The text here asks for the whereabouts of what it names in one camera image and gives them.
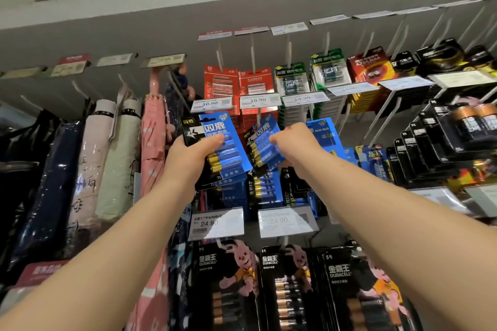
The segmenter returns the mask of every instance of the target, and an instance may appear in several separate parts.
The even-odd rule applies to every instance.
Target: person
[[[152,191],[0,318],[1,331],[121,330],[222,135],[177,139]],[[324,151],[305,124],[270,137],[344,228],[441,329],[494,330],[495,230]]]

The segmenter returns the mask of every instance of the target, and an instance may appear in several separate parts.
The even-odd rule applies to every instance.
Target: pink umbrella
[[[155,67],[150,75],[150,93],[145,98],[142,118],[142,182],[140,195],[144,196],[164,172],[166,141],[172,140],[174,126],[166,124],[167,106],[158,91],[158,74],[163,67]],[[149,279],[140,299],[135,304],[126,325],[127,331],[166,330],[169,315],[167,288],[169,268],[167,248]]]

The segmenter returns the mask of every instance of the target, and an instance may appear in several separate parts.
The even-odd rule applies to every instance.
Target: pink curved umbrella handle
[[[152,72],[150,73],[149,87],[150,87],[150,94],[153,96],[158,96],[158,90],[159,90],[158,75],[163,68],[164,66],[153,67]]]

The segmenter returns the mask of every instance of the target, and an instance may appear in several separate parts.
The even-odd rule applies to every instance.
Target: person's right hand
[[[306,162],[306,157],[323,150],[309,128],[301,122],[271,135],[269,141],[278,146],[283,157],[289,161],[301,178],[303,174],[301,167]]]

